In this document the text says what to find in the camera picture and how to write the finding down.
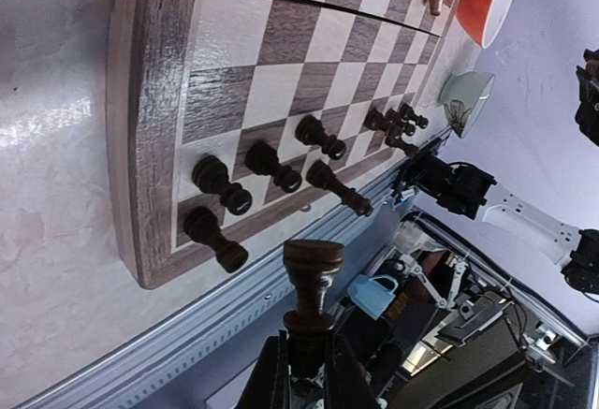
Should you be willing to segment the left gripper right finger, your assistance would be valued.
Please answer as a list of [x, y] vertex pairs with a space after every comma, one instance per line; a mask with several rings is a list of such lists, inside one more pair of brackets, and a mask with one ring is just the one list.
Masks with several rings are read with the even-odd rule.
[[342, 335], [331, 334], [324, 356], [324, 407], [330, 409], [376, 409], [379, 404]]

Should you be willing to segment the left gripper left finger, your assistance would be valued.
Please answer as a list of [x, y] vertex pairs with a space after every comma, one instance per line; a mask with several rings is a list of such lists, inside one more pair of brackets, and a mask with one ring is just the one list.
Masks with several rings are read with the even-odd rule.
[[287, 333], [270, 336], [237, 403], [238, 409], [284, 409], [290, 405]]

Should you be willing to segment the dark queen tall piece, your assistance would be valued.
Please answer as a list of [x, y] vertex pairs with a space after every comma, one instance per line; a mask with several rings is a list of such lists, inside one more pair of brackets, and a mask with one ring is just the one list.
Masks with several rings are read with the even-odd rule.
[[289, 334], [288, 357], [297, 378], [314, 378], [324, 363], [326, 339], [335, 320], [324, 301], [343, 267], [344, 246], [333, 241], [290, 240], [284, 245], [284, 265], [295, 287], [296, 309], [284, 315]]

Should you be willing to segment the dark pawn placed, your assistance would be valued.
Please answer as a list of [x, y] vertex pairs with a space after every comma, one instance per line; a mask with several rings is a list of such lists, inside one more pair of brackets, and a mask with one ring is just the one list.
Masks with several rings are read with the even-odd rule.
[[393, 138], [406, 135], [413, 136], [416, 133], [416, 127], [402, 120], [391, 120], [378, 110], [370, 110], [364, 120], [363, 125], [372, 131], [382, 131]]
[[331, 160], [339, 160], [346, 153], [346, 144], [326, 132], [322, 122], [312, 115], [304, 116], [295, 131], [295, 138], [307, 146], [317, 146]]
[[277, 151], [264, 140], [250, 147], [244, 165], [256, 175], [271, 176], [274, 184], [287, 194], [296, 192], [302, 184], [300, 173], [289, 165], [282, 165]]

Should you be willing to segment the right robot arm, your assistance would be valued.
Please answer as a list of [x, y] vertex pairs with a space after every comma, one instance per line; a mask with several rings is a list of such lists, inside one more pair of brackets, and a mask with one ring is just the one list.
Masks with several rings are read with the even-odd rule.
[[[585, 66], [577, 68], [579, 131], [598, 142], [598, 52], [585, 50]], [[494, 184], [475, 220], [501, 228], [532, 244], [556, 266], [570, 287], [588, 298], [598, 293], [598, 231], [570, 226]]]

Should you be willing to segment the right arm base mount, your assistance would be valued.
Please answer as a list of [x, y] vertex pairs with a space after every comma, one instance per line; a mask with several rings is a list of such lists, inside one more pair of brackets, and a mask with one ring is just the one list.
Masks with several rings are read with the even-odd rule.
[[474, 220], [478, 209], [487, 203], [487, 192], [497, 181], [470, 163], [446, 163], [438, 156], [444, 142], [442, 138], [428, 142], [415, 157], [401, 165], [392, 186], [392, 196], [399, 203], [404, 200], [405, 191], [415, 188], [433, 197], [449, 212]]

